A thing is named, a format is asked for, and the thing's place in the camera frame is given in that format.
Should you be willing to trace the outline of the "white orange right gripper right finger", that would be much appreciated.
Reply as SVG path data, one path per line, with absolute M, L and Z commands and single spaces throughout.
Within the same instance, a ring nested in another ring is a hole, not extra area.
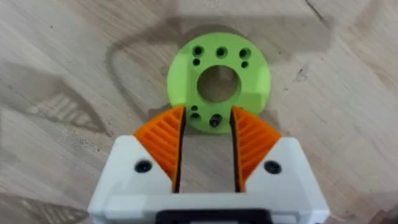
M 236 191 L 277 212 L 327 215 L 325 196 L 299 140 L 281 135 L 260 117 L 233 106 Z

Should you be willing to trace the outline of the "white orange right gripper left finger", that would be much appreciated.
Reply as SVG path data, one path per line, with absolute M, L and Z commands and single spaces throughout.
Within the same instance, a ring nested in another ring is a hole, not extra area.
M 172 194 L 180 190 L 184 105 L 158 114 L 131 135 L 116 138 L 93 192 L 88 212 L 103 214 L 121 195 Z

